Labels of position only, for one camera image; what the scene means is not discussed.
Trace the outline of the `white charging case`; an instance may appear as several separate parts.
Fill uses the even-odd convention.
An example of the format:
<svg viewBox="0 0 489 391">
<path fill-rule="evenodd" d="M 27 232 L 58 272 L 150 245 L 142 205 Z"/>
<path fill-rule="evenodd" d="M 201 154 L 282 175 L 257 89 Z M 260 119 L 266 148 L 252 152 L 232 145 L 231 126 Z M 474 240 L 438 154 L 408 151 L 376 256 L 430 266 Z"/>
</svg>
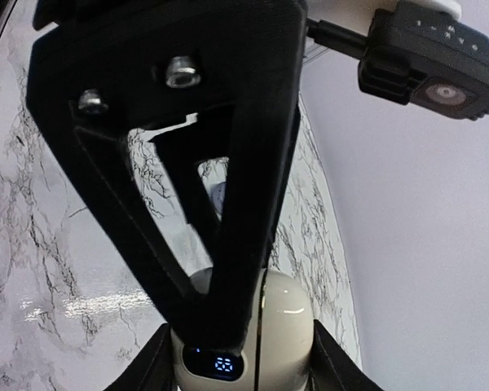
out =
<svg viewBox="0 0 489 391">
<path fill-rule="evenodd" d="M 308 390 L 314 338 L 311 299 L 293 277 L 262 270 L 240 354 L 185 345 L 170 333 L 179 390 Z"/>
</svg>

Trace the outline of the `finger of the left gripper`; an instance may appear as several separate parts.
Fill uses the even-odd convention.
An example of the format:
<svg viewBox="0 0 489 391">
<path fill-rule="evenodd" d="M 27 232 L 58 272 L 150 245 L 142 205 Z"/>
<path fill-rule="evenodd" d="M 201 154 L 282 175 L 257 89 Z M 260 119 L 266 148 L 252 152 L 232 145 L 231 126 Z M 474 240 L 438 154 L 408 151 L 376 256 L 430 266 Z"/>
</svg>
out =
<svg viewBox="0 0 489 391">
<path fill-rule="evenodd" d="M 70 182 L 181 341 L 241 346 L 298 125 L 300 7 L 39 7 L 26 103 Z M 152 139 L 213 270 L 198 292 L 136 185 Z"/>
<path fill-rule="evenodd" d="M 187 223 L 192 225 L 210 258 L 215 260 L 220 220 L 198 167 L 207 160 L 226 156 L 229 136 L 222 126 L 200 121 L 159 134 L 150 142 L 165 168 Z"/>
</svg>

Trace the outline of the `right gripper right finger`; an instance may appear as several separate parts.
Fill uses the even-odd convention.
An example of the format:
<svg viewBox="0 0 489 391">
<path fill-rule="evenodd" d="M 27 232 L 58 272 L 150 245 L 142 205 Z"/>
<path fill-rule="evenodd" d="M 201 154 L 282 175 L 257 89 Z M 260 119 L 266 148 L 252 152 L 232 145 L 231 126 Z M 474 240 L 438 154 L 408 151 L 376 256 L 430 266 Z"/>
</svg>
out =
<svg viewBox="0 0 489 391">
<path fill-rule="evenodd" d="M 317 319 L 314 320 L 310 364 L 313 390 L 382 391 Z"/>
</svg>

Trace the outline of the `purple earbud charging case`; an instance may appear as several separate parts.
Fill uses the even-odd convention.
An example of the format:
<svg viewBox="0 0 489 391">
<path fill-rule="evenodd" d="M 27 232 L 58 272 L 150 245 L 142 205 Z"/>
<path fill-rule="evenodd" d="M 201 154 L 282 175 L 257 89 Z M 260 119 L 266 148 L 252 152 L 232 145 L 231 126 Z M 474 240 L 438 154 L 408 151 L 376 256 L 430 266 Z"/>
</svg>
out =
<svg viewBox="0 0 489 391">
<path fill-rule="evenodd" d="M 225 200 L 226 193 L 226 182 L 219 182 L 214 184 L 209 189 L 209 198 L 214 207 L 214 211 L 217 214 L 218 218 L 222 217 L 223 205 Z"/>
</svg>

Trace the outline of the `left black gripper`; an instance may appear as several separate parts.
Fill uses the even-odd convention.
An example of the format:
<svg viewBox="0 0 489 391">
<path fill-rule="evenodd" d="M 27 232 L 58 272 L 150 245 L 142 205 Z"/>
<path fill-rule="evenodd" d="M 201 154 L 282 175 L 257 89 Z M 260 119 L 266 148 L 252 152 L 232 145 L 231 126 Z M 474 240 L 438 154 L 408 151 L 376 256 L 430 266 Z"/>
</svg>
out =
<svg viewBox="0 0 489 391">
<path fill-rule="evenodd" d="M 297 47 L 306 38 L 303 1 L 40 1 L 36 47 Z"/>
</svg>

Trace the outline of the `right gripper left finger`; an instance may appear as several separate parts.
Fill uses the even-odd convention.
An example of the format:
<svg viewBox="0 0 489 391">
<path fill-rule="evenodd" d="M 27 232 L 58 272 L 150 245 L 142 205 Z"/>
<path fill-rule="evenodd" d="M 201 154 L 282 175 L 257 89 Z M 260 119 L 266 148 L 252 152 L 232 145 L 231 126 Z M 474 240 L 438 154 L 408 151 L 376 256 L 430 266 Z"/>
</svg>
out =
<svg viewBox="0 0 489 391">
<path fill-rule="evenodd" d="M 105 391 L 170 391 L 176 389 L 170 325 L 163 323 L 130 365 Z"/>
</svg>

